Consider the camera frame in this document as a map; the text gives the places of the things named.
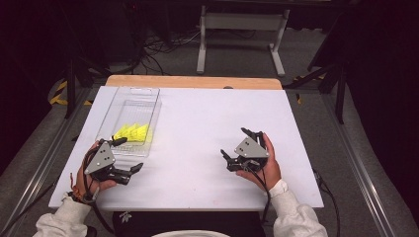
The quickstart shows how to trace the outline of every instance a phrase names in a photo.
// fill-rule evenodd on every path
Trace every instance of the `table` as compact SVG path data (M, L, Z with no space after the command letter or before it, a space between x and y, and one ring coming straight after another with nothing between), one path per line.
M274 146L283 147L277 149L283 177L298 199L313 207L323 206L287 96L277 79L111 76L95 99L50 207L61 205L62 193L69 187L66 174L77 171L84 153L96 139L100 120L118 90L116 85L160 87L162 108L150 155L141 160L143 168L127 186L101 192L100 208L262 210L266 197L256 185L228 172L219 152L224 149L235 155L233 149L245 137L241 126L271 132ZM240 90L220 89L225 86ZM116 159L116 165L120 160L131 162L122 156Z

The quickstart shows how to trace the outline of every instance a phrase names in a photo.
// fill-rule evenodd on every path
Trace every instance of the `hand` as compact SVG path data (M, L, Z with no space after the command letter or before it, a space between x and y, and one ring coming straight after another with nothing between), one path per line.
M96 148L98 145L99 145L99 141L96 141L92 145L92 147L90 147L90 150ZM84 175L84 170L83 170L83 165L81 165L80 169L77 172L76 187L79 190L79 193L82 197L84 196L84 194L86 194L86 189L84 187L84 182L83 182L83 175ZM90 185L92 182L92 177L90 175L86 175L86 179L87 179L87 184ZM99 187L99 191L103 191L108 188L114 187L116 185L117 185L117 182L113 180L107 180L104 182L93 181L92 186L90 187L90 193L94 194L98 187Z
M272 145L272 142L266 133L263 134L263 139L265 140L266 148L268 149L268 152L269 152L268 162L263 168L263 171L265 172L266 187L268 188L268 191L269 191L281 179L281 170L280 170L280 165L275 159L274 146ZM258 171L256 174L259 176L261 180L264 180L264 175L263 175L262 170ZM239 170L236 172L236 175L241 176L244 179L255 183L262 191L265 190L262 184L258 181L258 179L252 173L246 172L244 170Z

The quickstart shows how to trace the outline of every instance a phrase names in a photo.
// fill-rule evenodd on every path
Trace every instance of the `person's left hand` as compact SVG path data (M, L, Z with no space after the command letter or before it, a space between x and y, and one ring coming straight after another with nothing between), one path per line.
M96 141L92 147L90 147L91 149L96 148L99 145L99 141ZM86 189L84 187L84 182L83 182L83 163L80 166L80 169L77 172L77 182L76 182L76 187L79 190L80 195L83 197L86 194ZM92 177L90 175L86 175L86 179L87 179L87 184L90 185L92 182ZM117 185L117 182L113 181L113 180L107 180L107 181L103 181L103 182L98 182L98 181L93 181L92 185L90 186L90 193L93 194L99 187L99 191L103 191L106 189L109 189L111 187L114 187Z

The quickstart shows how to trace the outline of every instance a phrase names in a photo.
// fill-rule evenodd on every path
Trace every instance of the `white sleeve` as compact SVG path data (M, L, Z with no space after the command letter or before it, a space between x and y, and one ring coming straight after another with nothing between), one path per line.
M87 226L83 222L90 208L89 205L73 201L71 197L66 196L55 214L49 213L40 217L37 221L38 232L34 237L86 236Z
M276 237L327 236L326 229L318 223L314 210L307 204L300 204L285 181L279 180L269 193L278 216L274 224Z

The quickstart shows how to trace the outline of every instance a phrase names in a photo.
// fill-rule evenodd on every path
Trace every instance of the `metal rail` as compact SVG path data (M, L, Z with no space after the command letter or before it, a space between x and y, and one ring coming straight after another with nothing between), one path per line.
M25 191L21 196L21 199L19 200L18 204L16 205L15 209L10 215L10 218L7 221L5 227L8 226L9 223L11 223L11 221L15 217L17 217L26 208L26 206L28 206L37 197L37 194L42 187L43 181L45 180L46 175L48 174L49 169L52 166L53 162L55 161L57 153L59 152L62 146L63 138L66 135L69 127L73 124L74 119L77 117L78 112L83 107L83 104L86 101L89 93L90 93L90 89L88 88L80 89L80 94L77 97L77 105L73 113L68 119L65 119L63 123L61 124L55 138L53 139L52 144L49 146L48 150L46 151L45 155L43 156L40 162L40 165L38 166L36 172L34 173L32 179L29 181L28 185L26 186ZM6 236L8 237L15 236L24 218L25 216L22 216L22 218L18 220L14 224L14 226L9 230Z
M366 203L376 222L378 231L381 236L392 237L396 236L385 214L382 203L377 194L376 188L370 179L370 176L364 166L361 158L354 152L352 141L348 136L348 131L345 125L339 123L335 116L335 105L330 95L321 95L323 103L326 106L327 112L332 118L333 124L338 132L339 138L344 145L345 152L348 156L349 163L357 179L358 185L364 195Z

